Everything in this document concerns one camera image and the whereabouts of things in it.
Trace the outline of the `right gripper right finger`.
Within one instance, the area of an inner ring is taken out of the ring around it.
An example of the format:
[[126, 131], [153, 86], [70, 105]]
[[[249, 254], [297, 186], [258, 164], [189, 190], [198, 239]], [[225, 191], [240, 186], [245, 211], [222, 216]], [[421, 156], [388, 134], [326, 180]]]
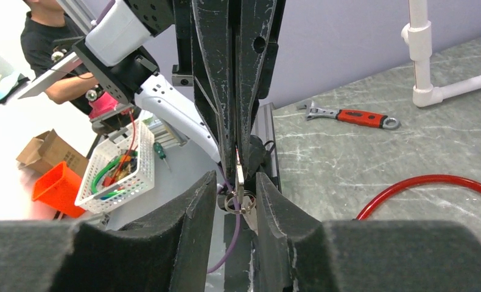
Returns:
[[481, 291], [481, 244], [453, 221], [319, 221], [256, 178], [257, 291]]

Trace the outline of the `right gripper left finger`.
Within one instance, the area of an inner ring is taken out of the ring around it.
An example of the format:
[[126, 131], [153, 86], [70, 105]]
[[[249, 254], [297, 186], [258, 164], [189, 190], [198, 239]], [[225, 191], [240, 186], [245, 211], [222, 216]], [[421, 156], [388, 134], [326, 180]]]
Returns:
[[216, 173], [117, 231], [0, 221], [0, 291], [203, 291]]

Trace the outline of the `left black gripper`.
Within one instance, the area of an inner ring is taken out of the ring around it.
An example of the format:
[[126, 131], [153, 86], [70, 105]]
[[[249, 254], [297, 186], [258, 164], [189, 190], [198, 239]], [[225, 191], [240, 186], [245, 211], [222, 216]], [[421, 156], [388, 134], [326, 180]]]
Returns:
[[252, 112], [270, 91], [285, 4], [173, 2], [178, 64], [172, 73], [191, 75], [197, 108], [215, 110], [216, 140], [227, 178], [236, 172], [236, 135], [240, 164], [249, 165]]

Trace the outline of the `silver keys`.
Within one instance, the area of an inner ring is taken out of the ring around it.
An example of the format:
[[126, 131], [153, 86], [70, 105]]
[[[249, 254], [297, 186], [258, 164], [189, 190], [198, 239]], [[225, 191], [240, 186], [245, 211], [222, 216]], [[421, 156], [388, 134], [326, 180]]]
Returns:
[[[227, 212], [241, 215], [248, 225], [248, 227], [256, 234], [258, 232], [258, 219], [256, 211], [256, 198], [253, 192], [245, 188], [245, 174], [243, 166], [241, 164], [239, 151], [236, 149], [236, 176], [235, 176], [235, 188], [224, 199], [224, 206]], [[237, 199], [239, 207], [230, 208], [229, 204], [233, 199]]]

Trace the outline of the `red cable lock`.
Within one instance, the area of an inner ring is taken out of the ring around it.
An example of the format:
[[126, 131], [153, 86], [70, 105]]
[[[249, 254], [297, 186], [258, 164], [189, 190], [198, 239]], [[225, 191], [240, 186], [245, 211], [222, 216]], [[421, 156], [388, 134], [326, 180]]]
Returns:
[[481, 242], [481, 178], [414, 174], [357, 178], [343, 186], [349, 219], [444, 220], [464, 225]]

